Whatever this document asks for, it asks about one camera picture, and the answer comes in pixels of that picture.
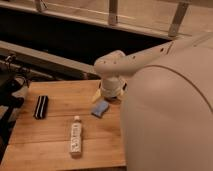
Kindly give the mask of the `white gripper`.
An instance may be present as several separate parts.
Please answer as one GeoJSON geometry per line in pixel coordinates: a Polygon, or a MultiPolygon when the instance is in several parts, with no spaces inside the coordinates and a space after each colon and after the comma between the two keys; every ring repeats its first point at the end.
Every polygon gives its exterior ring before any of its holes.
{"type": "Polygon", "coordinates": [[[123,87],[126,81],[122,77],[108,77],[101,79],[101,87],[92,97],[92,103],[95,103],[101,98],[114,98],[123,93],[123,87]]]}

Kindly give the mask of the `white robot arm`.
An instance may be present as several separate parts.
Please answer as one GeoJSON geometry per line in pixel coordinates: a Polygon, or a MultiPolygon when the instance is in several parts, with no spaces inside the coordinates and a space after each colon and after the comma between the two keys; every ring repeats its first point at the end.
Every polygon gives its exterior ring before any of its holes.
{"type": "Polygon", "coordinates": [[[213,32],[95,61],[119,93],[127,171],[213,171],[213,32]]]}

